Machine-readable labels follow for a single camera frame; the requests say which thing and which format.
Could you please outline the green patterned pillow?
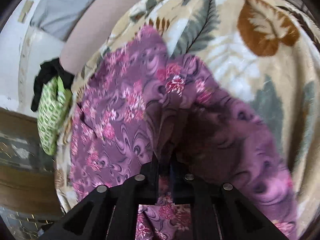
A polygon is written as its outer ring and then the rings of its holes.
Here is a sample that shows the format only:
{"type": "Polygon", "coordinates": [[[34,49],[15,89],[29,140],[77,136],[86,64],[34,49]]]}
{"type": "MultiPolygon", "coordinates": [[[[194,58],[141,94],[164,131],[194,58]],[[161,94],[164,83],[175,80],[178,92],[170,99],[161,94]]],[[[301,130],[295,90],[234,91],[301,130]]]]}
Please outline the green patterned pillow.
{"type": "Polygon", "coordinates": [[[61,77],[53,77],[43,85],[39,107],[37,128],[40,143],[47,155],[56,154],[56,142],[60,128],[69,110],[72,93],[65,89],[61,77]]]}

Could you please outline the pink bolster cushion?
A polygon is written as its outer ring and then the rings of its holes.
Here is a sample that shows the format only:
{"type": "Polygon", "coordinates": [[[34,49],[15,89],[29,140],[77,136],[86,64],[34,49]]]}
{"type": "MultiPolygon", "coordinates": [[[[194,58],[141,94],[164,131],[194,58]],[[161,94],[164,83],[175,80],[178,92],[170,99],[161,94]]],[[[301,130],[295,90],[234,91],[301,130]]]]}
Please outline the pink bolster cushion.
{"type": "Polygon", "coordinates": [[[117,21],[140,0],[95,0],[75,25],[61,54],[64,70],[77,74],[108,39],[117,21]]]}

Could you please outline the black cloth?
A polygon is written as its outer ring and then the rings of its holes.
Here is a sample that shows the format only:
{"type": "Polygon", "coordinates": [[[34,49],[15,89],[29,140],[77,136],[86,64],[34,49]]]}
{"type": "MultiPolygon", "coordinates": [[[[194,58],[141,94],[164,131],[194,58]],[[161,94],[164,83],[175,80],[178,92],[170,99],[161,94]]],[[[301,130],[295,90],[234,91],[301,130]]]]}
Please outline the black cloth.
{"type": "Polygon", "coordinates": [[[64,70],[58,57],[50,61],[44,61],[40,65],[40,71],[34,80],[34,96],[30,108],[32,112],[36,112],[39,107],[43,85],[47,84],[52,78],[57,76],[61,78],[65,89],[71,89],[74,75],[64,70]]]}

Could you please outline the brown wooden furniture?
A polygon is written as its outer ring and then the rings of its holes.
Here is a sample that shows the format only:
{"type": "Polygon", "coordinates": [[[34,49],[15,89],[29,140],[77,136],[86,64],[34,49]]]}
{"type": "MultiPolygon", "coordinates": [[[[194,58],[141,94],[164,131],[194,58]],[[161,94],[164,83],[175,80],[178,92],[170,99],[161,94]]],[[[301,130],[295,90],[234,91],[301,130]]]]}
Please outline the brown wooden furniture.
{"type": "Polygon", "coordinates": [[[60,216],[54,161],[41,148],[36,119],[1,109],[1,206],[60,216]]]}

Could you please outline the light grey pillow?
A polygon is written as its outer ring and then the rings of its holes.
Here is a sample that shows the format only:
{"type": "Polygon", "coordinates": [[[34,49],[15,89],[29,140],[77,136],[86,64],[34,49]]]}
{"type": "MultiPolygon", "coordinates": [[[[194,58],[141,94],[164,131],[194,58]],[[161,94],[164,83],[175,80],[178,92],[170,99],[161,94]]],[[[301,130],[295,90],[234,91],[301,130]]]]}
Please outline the light grey pillow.
{"type": "Polygon", "coordinates": [[[95,0],[40,0],[30,25],[66,41],[84,12],[95,0]]]}

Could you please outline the purple floral garment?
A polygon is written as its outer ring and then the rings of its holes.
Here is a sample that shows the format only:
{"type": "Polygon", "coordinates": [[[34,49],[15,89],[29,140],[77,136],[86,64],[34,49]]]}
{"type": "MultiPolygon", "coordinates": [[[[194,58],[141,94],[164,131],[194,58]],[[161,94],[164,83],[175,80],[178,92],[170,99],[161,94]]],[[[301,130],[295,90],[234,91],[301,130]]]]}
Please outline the purple floral garment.
{"type": "Polygon", "coordinates": [[[229,182],[296,239],[289,170],[263,120],[194,55],[171,59],[158,31],[140,29],[108,53],[76,103],[70,179],[78,200],[121,185],[156,156],[172,156],[213,184],[229,182]]]}

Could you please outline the beige leaf-pattern blanket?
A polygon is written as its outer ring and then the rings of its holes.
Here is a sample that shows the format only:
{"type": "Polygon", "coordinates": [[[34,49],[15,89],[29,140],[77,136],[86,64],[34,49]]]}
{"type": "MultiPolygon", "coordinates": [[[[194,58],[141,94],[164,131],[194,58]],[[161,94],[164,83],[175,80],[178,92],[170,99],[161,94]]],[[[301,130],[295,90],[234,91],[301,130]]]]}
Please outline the beige leaf-pattern blanket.
{"type": "Polygon", "coordinates": [[[319,208],[319,28],[285,0],[140,0],[125,12],[75,74],[57,142],[55,188],[63,210],[81,201],[69,176],[75,105],[104,57],[148,26],[171,59],[199,57],[218,85],[268,126],[291,176],[299,239],[319,208]]]}

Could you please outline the white bed headboard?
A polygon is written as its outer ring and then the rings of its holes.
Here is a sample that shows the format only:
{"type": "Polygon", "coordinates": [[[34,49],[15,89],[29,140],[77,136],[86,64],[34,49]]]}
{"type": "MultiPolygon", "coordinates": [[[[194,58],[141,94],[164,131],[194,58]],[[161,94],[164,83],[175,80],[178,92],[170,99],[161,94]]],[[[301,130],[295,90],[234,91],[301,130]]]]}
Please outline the white bed headboard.
{"type": "Polygon", "coordinates": [[[64,42],[30,25],[41,0],[22,0],[1,31],[1,107],[32,118],[40,64],[60,55],[64,42]]]}

